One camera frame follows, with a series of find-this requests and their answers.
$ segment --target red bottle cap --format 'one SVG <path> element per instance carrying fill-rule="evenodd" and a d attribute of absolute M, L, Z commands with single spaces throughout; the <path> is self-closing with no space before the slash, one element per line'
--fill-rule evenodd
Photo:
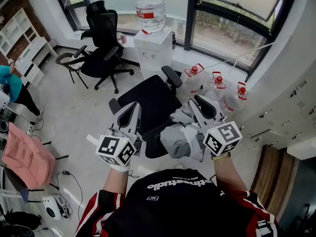
<path fill-rule="evenodd" d="M 240 92 L 241 95 L 244 95 L 245 92 L 246 92 L 246 88 L 245 87 L 241 87 L 239 92 Z"/>
<path fill-rule="evenodd" d="M 223 78 L 222 78 L 222 77 L 218 76 L 218 77 L 216 78 L 216 82 L 221 83 L 222 81 L 223 81 Z"/>
<path fill-rule="evenodd" d="M 198 72 L 198 68 L 197 68 L 196 66 L 193 66 L 193 67 L 191 68 L 191 72 L 192 72 L 193 74 L 196 74 L 196 73 Z"/>

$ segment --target white glove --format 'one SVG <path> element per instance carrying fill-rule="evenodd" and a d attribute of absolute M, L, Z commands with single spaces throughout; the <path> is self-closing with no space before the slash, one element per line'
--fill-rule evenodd
<path fill-rule="evenodd" d="M 110 167 L 117 170 L 118 172 L 127 172 L 130 169 L 130 164 L 126 167 L 122 167 L 122 166 L 115 165 L 115 164 L 110 164 Z"/>

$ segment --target gray cloth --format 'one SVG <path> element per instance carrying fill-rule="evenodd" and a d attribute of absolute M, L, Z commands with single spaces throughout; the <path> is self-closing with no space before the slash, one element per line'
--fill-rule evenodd
<path fill-rule="evenodd" d="M 183 156 L 203 161 L 204 150 L 197 140 L 198 126 L 194 123 L 188 104 L 170 115 L 172 121 L 178 123 L 166 127 L 160 133 L 160 141 L 172 158 Z"/>

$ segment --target water bottle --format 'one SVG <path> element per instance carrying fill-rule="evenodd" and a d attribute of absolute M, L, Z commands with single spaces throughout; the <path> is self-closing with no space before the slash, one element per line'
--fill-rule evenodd
<path fill-rule="evenodd" d="M 203 85 L 203 66 L 198 63 L 195 66 L 185 69 L 181 74 L 182 85 L 179 88 L 178 98 L 182 103 L 187 103 L 194 95 L 199 94 Z"/>
<path fill-rule="evenodd" d="M 143 31 L 155 33 L 164 28 L 166 9 L 164 0 L 136 0 L 138 21 Z"/>
<path fill-rule="evenodd" d="M 223 108 L 229 113 L 240 111 L 247 100 L 245 93 L 246 84 L 239 81 L 237 90 L 228 91 L 222 98 Z"/>
<path fill-rule="evenodd" d="M 212 72 L 213 77 L 209 75 L 206 76 L 205 83 L 203 85 L 202 95 L 208 97 L 207 94 L 209 91 L 214 91 L 218 98 L 222 98 L 225 93 L 226 85 L 224 84 L 223 77 L 221 72 L 214 71 Z"/>

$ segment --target black t-shirt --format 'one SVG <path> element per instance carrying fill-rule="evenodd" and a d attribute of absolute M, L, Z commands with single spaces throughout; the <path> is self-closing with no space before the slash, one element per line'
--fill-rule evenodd
<path fill-rule="evenodd" d="M 196 170 L 167 169 L 134 183 L 126 198 L 104 190 L 90 200 L 76 237 L 276 236 L 257 195 L 229 196 Z"/>

